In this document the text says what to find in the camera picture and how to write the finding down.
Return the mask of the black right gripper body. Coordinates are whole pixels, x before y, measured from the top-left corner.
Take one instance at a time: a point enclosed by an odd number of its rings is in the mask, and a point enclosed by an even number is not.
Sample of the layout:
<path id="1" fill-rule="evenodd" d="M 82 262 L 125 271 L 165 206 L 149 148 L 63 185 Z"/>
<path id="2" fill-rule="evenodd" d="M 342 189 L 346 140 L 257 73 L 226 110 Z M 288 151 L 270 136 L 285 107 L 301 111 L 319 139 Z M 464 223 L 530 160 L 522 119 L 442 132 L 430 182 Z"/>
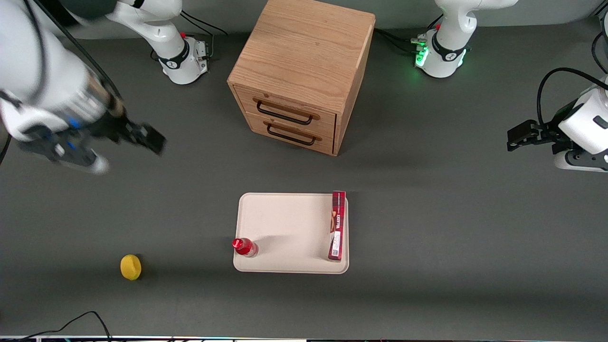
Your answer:
<path id="1" fill-rule="evenodd" d="M 123 102 L 110 93 L 104 115 L 88 126 L 88 132 L 93 138 L 109 139 L 114 143 L 131 142 L 130 125 Z"/>

